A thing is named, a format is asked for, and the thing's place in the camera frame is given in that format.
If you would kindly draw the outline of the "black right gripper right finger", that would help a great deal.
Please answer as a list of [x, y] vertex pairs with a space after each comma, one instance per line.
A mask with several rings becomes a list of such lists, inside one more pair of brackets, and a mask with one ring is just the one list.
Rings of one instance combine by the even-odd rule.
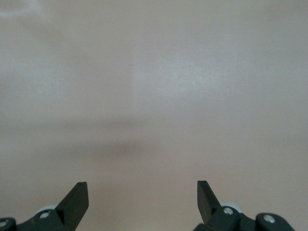
[[231, 205], [221, 205], [206, 180], [197, 182], [197, 205], [203, 223], [196, 231], [293, 231], [281, 216], [259, 213], [255, 219]]

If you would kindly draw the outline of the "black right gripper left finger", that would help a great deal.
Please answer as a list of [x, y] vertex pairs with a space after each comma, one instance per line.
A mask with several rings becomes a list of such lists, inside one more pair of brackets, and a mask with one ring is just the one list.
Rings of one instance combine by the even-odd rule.
[[78, 182], [57, 206], [47, 206], [23, 223], [0, 219], [2, 231], [74, 231], [89, 207], [88, 185]]

